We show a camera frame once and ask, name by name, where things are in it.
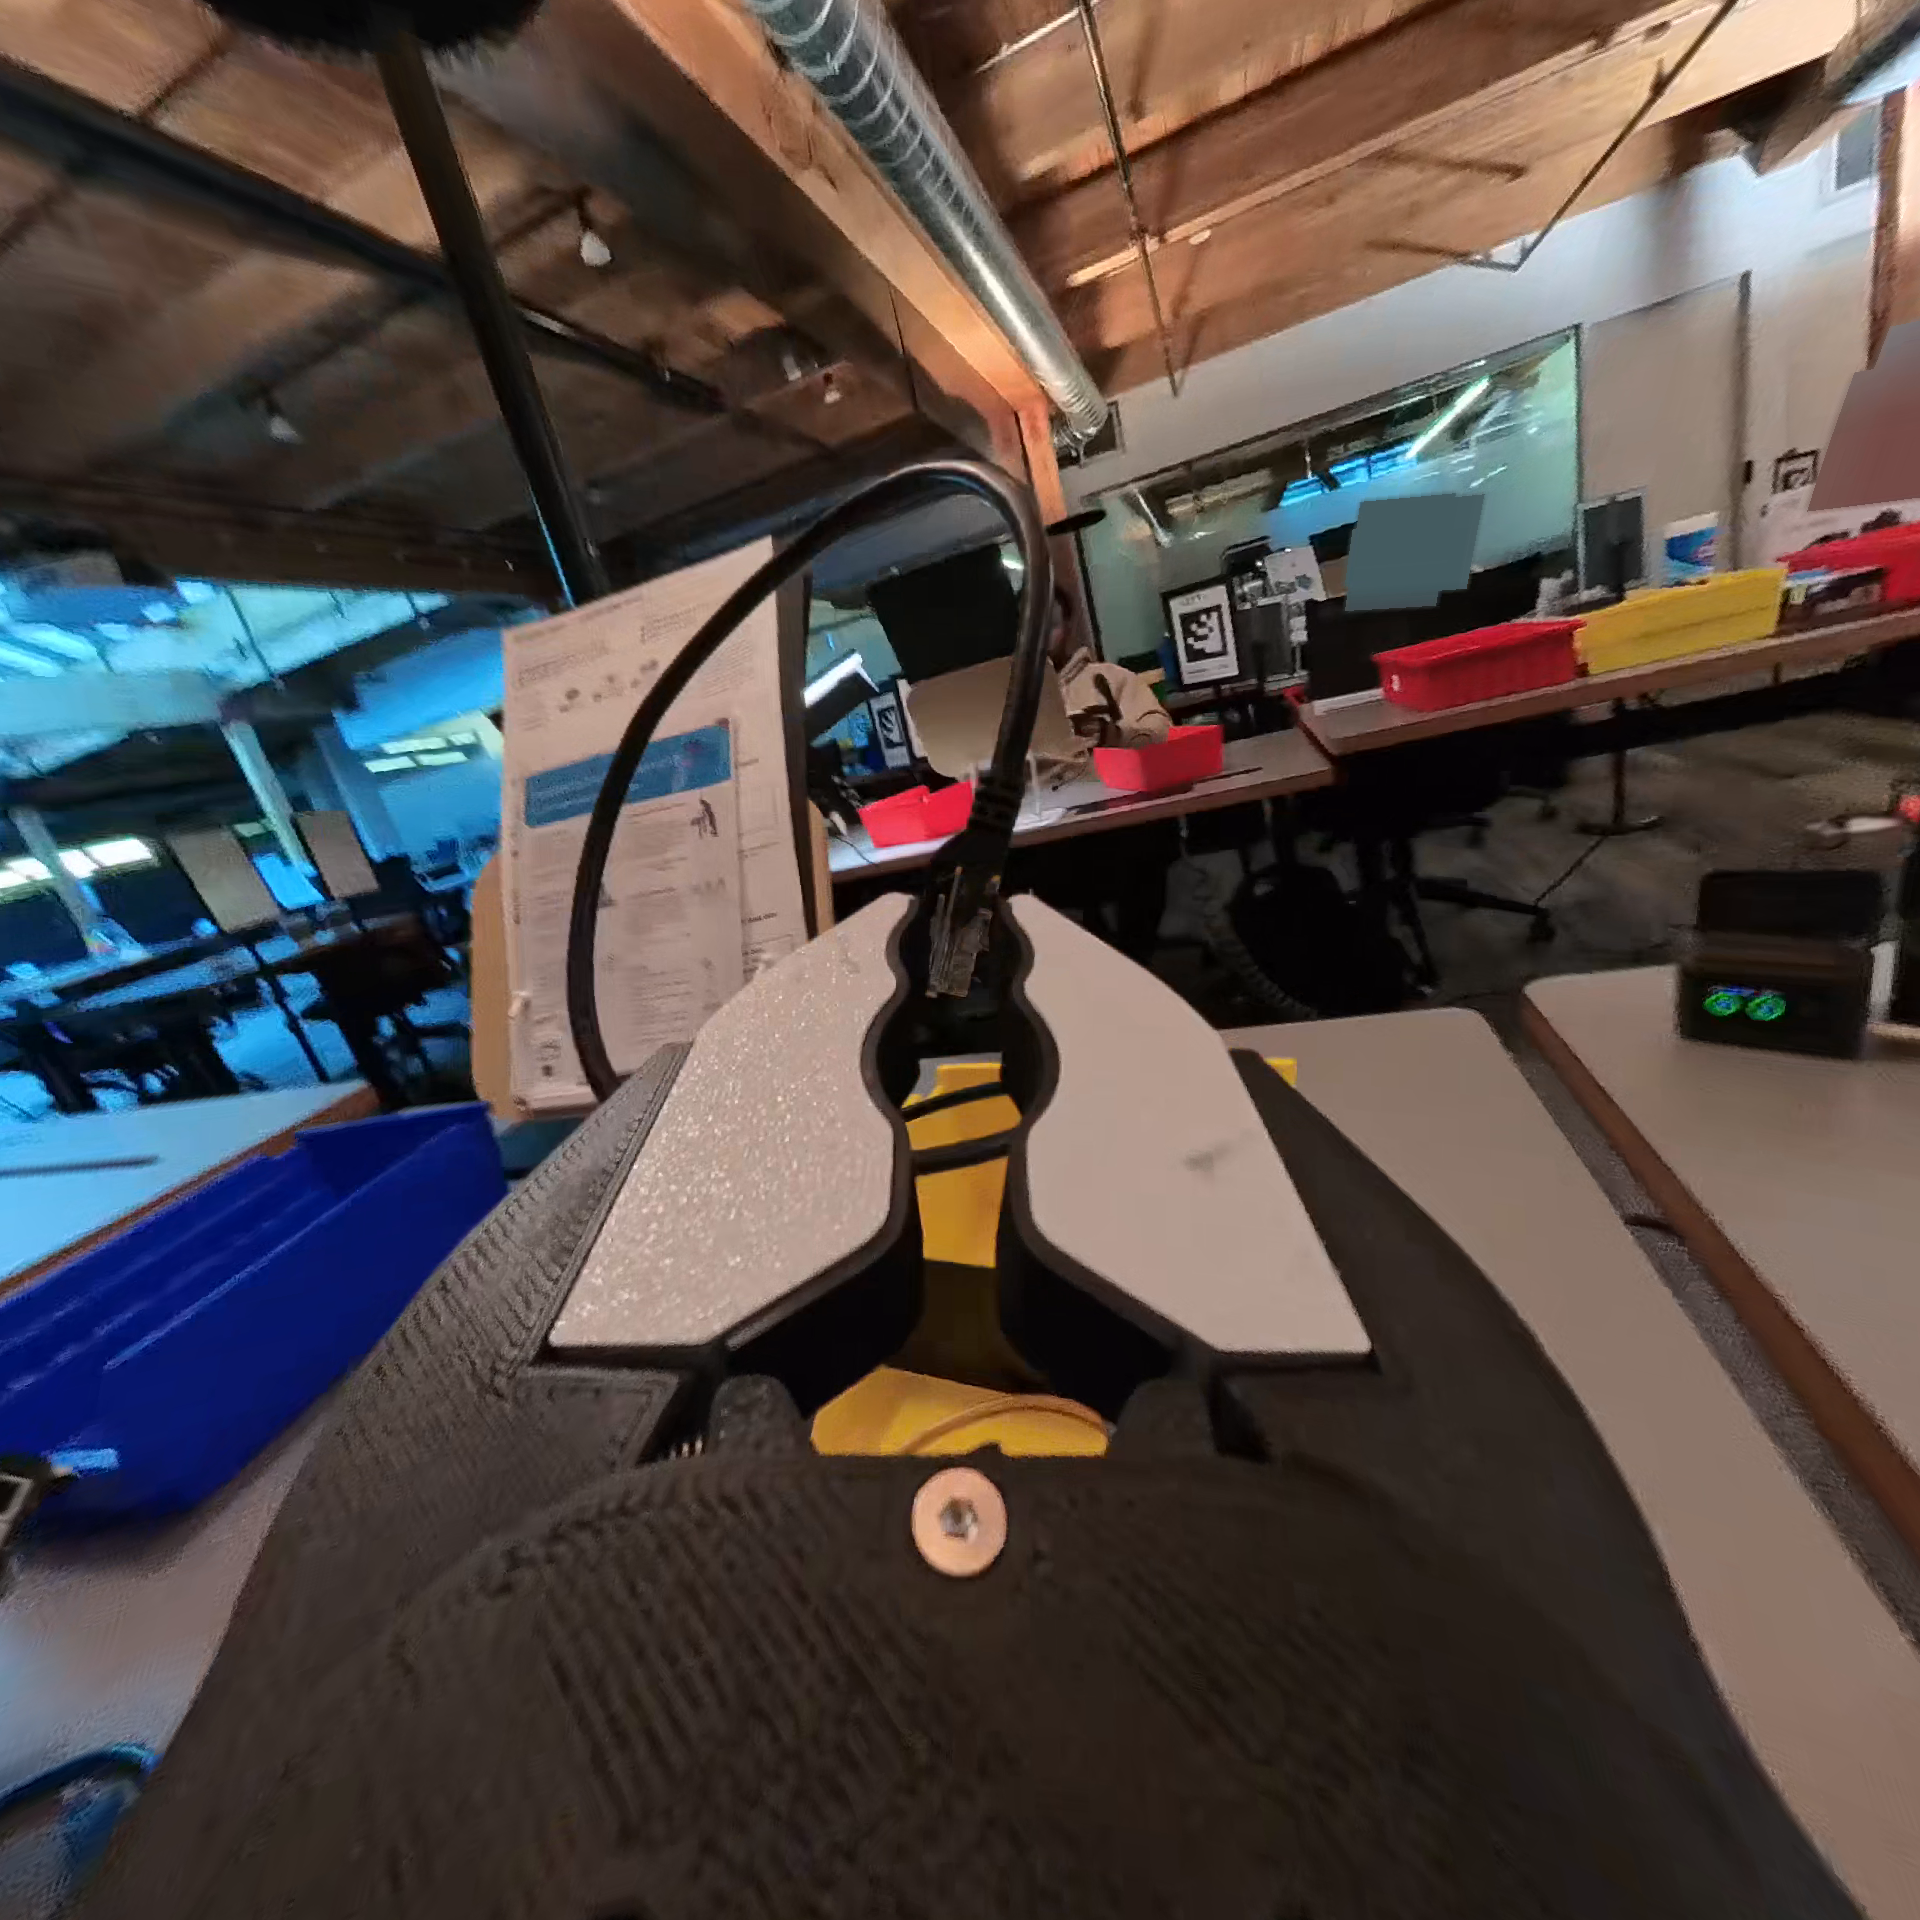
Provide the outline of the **black device green lights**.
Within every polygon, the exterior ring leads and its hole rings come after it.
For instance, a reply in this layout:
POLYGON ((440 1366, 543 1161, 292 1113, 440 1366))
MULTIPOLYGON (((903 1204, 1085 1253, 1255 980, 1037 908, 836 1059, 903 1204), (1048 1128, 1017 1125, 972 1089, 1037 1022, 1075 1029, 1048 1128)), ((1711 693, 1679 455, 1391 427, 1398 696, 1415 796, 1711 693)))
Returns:
POLYGON ((1873 993, 1885 881, 1872 871, 1710 871, 1672 973, 1697 1044, 1853 1060, 1873 993))

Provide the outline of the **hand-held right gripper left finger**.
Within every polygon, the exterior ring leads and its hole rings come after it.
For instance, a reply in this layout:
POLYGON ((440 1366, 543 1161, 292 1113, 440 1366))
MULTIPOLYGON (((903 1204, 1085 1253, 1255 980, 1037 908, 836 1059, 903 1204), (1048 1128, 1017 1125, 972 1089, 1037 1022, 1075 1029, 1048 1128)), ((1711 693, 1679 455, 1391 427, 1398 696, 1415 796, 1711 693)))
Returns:
POLYGON ((582 1253, 552 1352, 743 1352, 901 1232, 904 1133, 876 1033, 904 990, 913 908, 876 897, 707 1022, 582 1253))

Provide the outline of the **silver air duct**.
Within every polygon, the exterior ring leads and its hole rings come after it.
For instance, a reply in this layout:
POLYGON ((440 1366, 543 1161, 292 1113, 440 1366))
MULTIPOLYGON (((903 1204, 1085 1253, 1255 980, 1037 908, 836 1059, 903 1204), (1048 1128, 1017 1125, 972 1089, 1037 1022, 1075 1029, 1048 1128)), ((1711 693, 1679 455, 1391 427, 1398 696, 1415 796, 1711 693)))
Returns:
POLYGON ((884 4, 749 1, 779 56, 821 96, 1039 383, 1071 440, 1110 404, 1001 220, 884 4))

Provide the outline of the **long office desk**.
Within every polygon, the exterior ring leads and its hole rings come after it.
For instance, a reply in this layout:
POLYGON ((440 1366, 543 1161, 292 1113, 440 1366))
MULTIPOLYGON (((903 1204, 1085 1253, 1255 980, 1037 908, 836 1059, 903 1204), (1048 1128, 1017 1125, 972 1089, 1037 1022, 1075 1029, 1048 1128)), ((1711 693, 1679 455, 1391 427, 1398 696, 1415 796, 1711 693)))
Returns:
POLYGON ((1302 703, 1295 711, 1295 724, 1324 757, 1343 760, 1366 751, 1511 727, 1553 713, 1613 708, 1677 688, 1739 688, 1759 679, 1773 686, 1783 680, 1787 669, 1841 665, 1916 637, 1917 609, 1895 607, 1872 616, 1821 622, 1710 653, 1629 665, 1443 711, 1413 711, 1387 701, 1361 701, 1329 711, 1302 703))

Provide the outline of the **grey desk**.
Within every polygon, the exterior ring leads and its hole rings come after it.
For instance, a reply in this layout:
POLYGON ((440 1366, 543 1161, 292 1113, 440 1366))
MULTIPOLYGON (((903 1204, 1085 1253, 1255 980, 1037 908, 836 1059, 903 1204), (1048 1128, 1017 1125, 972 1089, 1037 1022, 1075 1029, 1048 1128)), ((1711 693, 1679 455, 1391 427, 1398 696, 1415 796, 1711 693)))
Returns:
POLYGON ((223 1171, 285 1150, 303 1128, 380 1113, 366 1084, 54 1116, 1 1128, 1 1288, 169 1207, 223 1171))
MULTIPOLYGON (((1283 1027, 1261 1046, 1520 1310, 1629 1479, 1773 1783, 1867 1915, 1916 1915, 1916 1579, 1815 1465, 1785 1391, 1689 1316, 1667 1254, 1478 1014, 1283 1027)), ((177 1523, 23 1557, 1 1614, 5 1785, 169 1739, 318 1423, 177 1523)))
POLYGON ((1685 1039, 1670 967, 1550 976, 1523 1022, 1816 1433, 1917 1544, 1916 1031, 1812 1059, 1685 1039))

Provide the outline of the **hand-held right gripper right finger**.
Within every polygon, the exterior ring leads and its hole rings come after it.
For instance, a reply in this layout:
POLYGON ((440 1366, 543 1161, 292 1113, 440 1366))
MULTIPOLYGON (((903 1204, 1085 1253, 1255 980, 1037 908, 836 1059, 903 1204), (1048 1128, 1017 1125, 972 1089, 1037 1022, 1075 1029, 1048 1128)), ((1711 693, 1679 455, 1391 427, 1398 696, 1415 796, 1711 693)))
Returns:
POLYGON ((1037 897, 1009 901, 1037 1044, 1009 1200, 1036 1261, 1205 1359, 1369 1359, 1229 1044, 1037 897))

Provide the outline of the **brown edged office desk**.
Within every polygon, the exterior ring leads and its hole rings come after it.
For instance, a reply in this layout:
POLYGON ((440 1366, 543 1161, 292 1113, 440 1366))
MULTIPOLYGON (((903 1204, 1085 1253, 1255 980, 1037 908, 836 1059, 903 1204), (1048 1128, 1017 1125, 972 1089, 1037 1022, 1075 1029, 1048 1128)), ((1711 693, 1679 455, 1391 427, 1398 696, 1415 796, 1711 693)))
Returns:
MULTIPOLYGON (((1126 796, 1091 775, 1055 789, 1028 791, 1014 820, 1014 848, 1182 820, 1236 805, 1288 799, 1328 789, 1332 780, 1332 760, 1302 731, 1232 740, 1223 748, 1219 775, 1159 793, 1126 796)), ((891 877, 925 869, 942 845, 942 839, 927 839, 879 848, 862 827, 855 827, 853 833, 828 840, 828 869, 831 885, 891 877)))

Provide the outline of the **yellow storage bin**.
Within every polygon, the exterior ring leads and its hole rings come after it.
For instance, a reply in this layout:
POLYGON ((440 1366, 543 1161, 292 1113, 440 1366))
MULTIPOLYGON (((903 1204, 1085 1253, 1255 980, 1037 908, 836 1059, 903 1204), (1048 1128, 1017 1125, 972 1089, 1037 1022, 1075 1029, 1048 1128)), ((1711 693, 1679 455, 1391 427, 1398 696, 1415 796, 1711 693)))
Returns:
POLYGON ((1783 566, 1743 566, 1588 609, 1575 631, 1580 668, 1598 677, 1764 640, 1777 625, 1785 580, 1783 566))
POLYGON ((1267 1461, 1252 1416, 1176 1375, 1173 1350, 1105 1303, 1028 1264, 1001 1270, 1007 1144, 1017 1104, 993 1060, 925 1068, 904 1101, 923 1251, 919 1323, 901 1350, 823 1405, 811 1441, 829 1456, 1103 1456, 1125 1446, 1267 1461))

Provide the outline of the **black white marker sign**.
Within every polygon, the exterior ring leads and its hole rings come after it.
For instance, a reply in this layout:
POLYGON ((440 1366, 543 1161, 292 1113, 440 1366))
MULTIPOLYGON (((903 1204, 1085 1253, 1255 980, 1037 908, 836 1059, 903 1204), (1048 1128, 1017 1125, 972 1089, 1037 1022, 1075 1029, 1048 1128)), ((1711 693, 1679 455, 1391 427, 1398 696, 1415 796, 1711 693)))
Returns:
POLYGON ((1223 577, 1163 592, 1160 609, 1176 691, 1219 688, 1240 677, 1232 592, 1223 577))

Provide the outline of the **printed exercise sheet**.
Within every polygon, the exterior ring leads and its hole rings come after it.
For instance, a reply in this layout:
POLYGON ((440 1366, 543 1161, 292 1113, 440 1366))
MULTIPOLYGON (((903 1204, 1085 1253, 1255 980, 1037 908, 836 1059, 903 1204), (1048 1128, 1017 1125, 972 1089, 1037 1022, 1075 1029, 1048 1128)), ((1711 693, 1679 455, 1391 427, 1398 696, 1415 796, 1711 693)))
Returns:
MULTIPOLYGON (((531 773, 508 859, 511 1089, 533 1113, 587 1101, 567 1014, 569 903, 609 755, 531 773)), ((687 1041, 745 980, 727 718, 649 742, 598 886, 595 1004, 615 1069, 687 1041)))

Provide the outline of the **black lamp pole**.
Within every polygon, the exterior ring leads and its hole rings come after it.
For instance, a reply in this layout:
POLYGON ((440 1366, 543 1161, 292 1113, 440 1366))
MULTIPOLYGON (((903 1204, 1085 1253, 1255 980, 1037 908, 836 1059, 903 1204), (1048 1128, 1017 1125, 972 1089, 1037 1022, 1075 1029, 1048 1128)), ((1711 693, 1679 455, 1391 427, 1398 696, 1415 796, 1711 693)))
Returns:
POLYGON ((488 229, 449 132, 428 49, 511 32, 533 4, 213 1, 228 25, 313 54, 367 56, 413 169, 453 295, 487 371, 495 411, 559 582, 565 606, 609 593, 573 471, 545 411, 531 332, 495 263, 488 229))

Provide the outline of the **blue storage bin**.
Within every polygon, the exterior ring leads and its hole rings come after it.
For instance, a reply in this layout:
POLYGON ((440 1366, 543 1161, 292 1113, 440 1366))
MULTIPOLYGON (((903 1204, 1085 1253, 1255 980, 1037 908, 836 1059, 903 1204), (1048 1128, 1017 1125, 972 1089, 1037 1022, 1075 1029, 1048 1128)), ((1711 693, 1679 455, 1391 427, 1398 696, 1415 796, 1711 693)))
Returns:
POLYGON ((67 1469, 40 1527, 217 1495, 504 1198, 479 1104, 313 1126, 6 1295, 5 1461, 67 1469))

